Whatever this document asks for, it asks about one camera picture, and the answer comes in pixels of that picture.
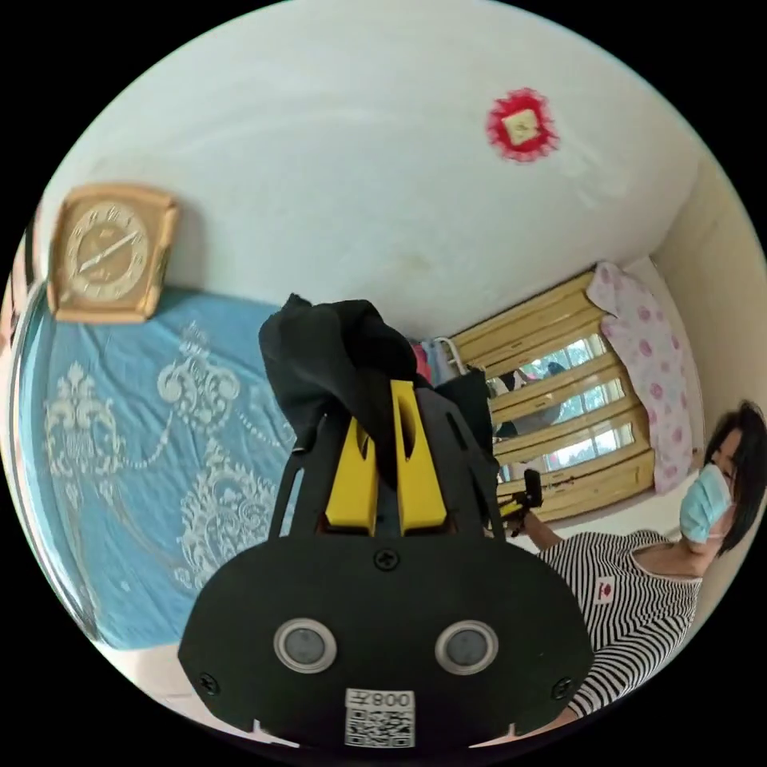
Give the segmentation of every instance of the red paper decoration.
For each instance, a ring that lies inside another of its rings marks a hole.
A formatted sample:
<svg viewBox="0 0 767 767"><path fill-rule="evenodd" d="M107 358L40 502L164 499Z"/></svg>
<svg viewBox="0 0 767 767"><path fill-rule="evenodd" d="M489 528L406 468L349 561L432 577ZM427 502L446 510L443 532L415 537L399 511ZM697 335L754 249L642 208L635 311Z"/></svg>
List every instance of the red paper decoration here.
<svg viewBox="0 0 767 767"><path fill-rule="evenodd" d="M507 160L534 162L559 147L548 101L530 88L512 90L487 116L487 137Z"/></svg>

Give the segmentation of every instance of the face mask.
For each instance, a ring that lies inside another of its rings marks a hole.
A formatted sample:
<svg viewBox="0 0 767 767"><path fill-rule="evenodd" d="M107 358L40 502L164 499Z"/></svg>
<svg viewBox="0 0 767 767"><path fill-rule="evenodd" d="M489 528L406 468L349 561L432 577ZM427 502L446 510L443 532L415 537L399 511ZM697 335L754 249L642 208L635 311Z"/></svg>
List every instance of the face mask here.
<svg viewBox="0 0 767 767"><path fill-rule="evenodd" d="M692 543L705 543L714 536L711 527L721 519L733 500L727 482L718 467L708 464L690 486L679 512L682 535Z"/></svg>

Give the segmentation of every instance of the blue bedspread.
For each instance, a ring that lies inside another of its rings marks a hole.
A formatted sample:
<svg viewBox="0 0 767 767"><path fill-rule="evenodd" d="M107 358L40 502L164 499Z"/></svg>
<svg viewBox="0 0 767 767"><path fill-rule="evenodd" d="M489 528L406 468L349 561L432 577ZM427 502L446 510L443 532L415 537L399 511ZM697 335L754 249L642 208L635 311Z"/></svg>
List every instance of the blue bedspread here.
<svg viewBox="0 0 767 767"><path fill-rule="evenodd" d="M19 400L27 513L112 647L178 642L211 574L267 537L293 441L258 348L276 309L167 288L141 325L35 310Z"/></svg>

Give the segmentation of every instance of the striped shirt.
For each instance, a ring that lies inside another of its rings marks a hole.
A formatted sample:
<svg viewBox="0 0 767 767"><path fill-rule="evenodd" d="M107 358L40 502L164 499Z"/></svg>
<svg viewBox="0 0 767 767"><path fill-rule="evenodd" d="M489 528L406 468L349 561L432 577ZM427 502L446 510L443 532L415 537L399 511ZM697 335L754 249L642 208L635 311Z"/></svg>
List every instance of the striped shirt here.
<svg viewBox="0 0 767 767"><path fill-rule="evenodd" d="M670 543L659 533L581 533L540 554L578 598L594 664L570 708L584 717L641 685L685 637L699 578L652 575L634 552Z"/></svg>

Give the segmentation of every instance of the screw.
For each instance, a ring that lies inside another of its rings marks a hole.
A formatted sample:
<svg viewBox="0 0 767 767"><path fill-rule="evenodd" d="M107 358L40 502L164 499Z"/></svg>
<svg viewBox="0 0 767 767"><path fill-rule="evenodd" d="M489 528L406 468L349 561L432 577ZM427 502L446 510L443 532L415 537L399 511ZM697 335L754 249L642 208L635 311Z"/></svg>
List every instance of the screw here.
<svg viewBox="0 0 767 767"><path fill-rule="evenodd" d="M568 677L560 679L551 690L552 698L556 701L561 701L567 695L567 690L570 689L572 684L573 680Z"/></svg>
<svg viewBox="0 0 767 767"><path fill-rule="evenodd" d="M381 549L376 552L376 556L373 557L373 563L379 570L384 573L396 570L399 565L399 554L392 549Z"/></svg>
<svg viewBox="0 0 767 767"><path fill-rule="evenodd" d="M200 674L198 681L200 687L210 696L218 695L221 692L218 682L210 674Z"/></svg>

